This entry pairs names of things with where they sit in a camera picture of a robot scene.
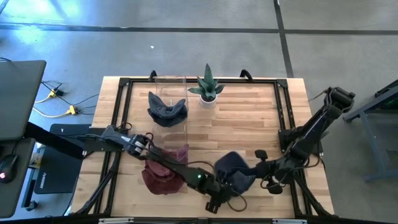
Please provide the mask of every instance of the computer mouse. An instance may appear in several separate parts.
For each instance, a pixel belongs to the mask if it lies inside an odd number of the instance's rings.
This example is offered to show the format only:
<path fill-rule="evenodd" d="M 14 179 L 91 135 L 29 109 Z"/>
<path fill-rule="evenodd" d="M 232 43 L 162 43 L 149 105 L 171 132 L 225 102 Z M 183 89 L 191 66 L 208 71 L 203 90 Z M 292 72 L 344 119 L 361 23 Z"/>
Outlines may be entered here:
<path fill-rule="evenodd" d="M 0 183 L 10 183 L 17 174 L 18 155 L 6 155 L 0 160 Z"/>

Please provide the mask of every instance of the white pot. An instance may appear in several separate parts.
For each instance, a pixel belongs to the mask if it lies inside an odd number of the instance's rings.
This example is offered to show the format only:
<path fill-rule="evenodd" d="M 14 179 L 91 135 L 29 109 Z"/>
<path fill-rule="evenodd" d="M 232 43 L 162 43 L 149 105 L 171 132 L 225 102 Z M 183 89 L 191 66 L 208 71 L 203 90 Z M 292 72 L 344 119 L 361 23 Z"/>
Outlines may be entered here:
<path fill-rule="evenodd" d="M 216 102 L 217 102 L 217 95 L 216 98 L 211 101 L 211 102 L 206 102 L 201 98 L 201 95 L 199 95 L 199 99 L 200 99 L 200 106 L 205 108 L 205 109 L 210 109 L 216 106 Z"/>

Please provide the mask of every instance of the white cable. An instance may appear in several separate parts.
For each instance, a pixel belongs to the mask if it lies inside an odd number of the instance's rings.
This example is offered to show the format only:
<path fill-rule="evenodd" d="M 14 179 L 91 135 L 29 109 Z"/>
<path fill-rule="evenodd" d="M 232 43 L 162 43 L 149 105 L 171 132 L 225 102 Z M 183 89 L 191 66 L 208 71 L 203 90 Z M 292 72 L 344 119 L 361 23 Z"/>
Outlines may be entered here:
<path fill-rule="evenodd" d="M 47 96 L 44 100 L 35 101 L 35 103 L 43 103 L 44 101 L 48 100 L 50 96 Z"/>
<path fill-rule="evenodd" d="M 34 111 L 38 112 L 40 115 L 45 116 L 46 118 L 60 118 L 62 116 L 68 115 L 68 113 L 64 113 L 64 114 L 60 114 L 60 115 L 55 115 L 55 116 L 49 116 L 46 114 L 43 114 L 42 112 L 40 112 L 38 109 L 33 108 Z"/>

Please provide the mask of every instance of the black metal frame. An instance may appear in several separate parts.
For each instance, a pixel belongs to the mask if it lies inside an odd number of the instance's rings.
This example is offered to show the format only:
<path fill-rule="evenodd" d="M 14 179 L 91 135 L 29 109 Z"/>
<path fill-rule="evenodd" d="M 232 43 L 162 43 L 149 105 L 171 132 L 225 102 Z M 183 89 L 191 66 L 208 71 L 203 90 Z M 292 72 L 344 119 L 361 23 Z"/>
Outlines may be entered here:
<path fill-rule="evenodd" d="M 117 123 L 118 113 L 119 113 L 119 109 L 121 106 L 120 104 L 121 104 L 123 88 L 125 86 L 127 86 L 126 100 L 124 103 L 123 115 L 122 115 L 122 119 L 121 119 L 121 127 L 122 127 L 121 129 L 124 129 L 126 127 L 127 114 L 129 111 L 129 105 L 130 105 L 130 100 L 131 100 L 133 84 L 134 83 L 154 83 L 156 76 L 157 76 L 156 72 L 152 71 L 149 78 L 120 78 L 119 86 L 118 86 L 118 93 L 116 95 L 116 101 L 115 101 L 113 115 L 112 115 L 112 122 L 111 122 L 112 125 L 116 125 L 116 123 Z M 256 79 L 253 79 L 253 77 L 250 75 L 250 73 L 247 70 L 242 70 L 239 77 L 240 78 L 220 78 L 219 83 L 272 84 L 274 86 L 275 100 L 276 100 L 276 105 L 277 105 L 277 110 L 278 110 L 280 129 L 285 130 L 286 125 L 285 125 L 285 119 L 284 119 L 284 110 L 282 108 L 282 100 L 280 97 L 280 88 L 282 88 L 283 93 L 284 93 L 284 98 L 286 100 L 286 109 L 287 109 L 287 116 L 289 118 L 290 128 L 295 127 L 293 109 L 292 109 L 292 104 L 290 101 L 289 88 L 288 88 L 286 79 L 257 79 L 256 80 Z M 196 78 L 187 78 L 186 81 L 187 81 L 187 83 L 196 83 L 197 79 Z M 111 152 L 105 152 L 105 157 L 104 157 L 104 161 L 103 161 L 103 167 L 102 167 L 99 182 L 101 182 L 104 179 L 104 177 L 106 176 L 106 174 L 108 172 L 108 164 L 109 164 L 110 157 L 111 157 Z M 116 152 L 114 162 L 116 162 L 117 168 L 119 167 L 120 158 L 121 158 L 121 152 Z M 298 172 L 299 176 L 302 178 L 303 182 L 306 183 L 305 174 L 304 174 L 303 170 L 298 170 L 297 172 Z M 116 173 L 112 177 L 112 181 L 111 181 L 111 184 L 109 187 L 108 199 L 106 202 L 106 208 L 104 210 L 104 214 L 106 214 L 106 215 L 111 214 L 117 178 L 118 178 L 118 174 Z M 297 189 L 296 189 L 294 180 L 292 181 L 292 183 L 290 183 L 290 193 L 292 196 L 292 203 L 293 203 L 295 217 L 298 215 L 303 215 L 303 213 L 299 207 L 299 199 L 297 196 Z M 312 209 L 311 209 L 310 203 L 308 201 L 308 198 L 305 195 L 303 195 L 303 197 L 304 197 L 305 213 L 307 215 L 312 215 Z M 102 201 L 102 193 L 95 203 L 94 214 L 100 213 L 101 201 Z"/>

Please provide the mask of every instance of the transparent acrylic box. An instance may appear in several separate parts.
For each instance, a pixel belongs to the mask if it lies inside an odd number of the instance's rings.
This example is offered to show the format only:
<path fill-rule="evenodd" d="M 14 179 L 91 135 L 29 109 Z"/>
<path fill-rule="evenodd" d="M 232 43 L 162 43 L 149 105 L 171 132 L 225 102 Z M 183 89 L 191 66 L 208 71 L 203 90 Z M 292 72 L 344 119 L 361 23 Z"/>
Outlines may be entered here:
<path fill-rule="evenodd" d="M 187 81 L 185 76 L 160 75 L 155 78 L 156 95 L 167 105 L 173 106 L 185 99 L 188 110 Z M 188 144 L 186 120 L 170 128 L 158 124 L 152 129 L 154 144 L 168 151 L 177 151 Z"/>

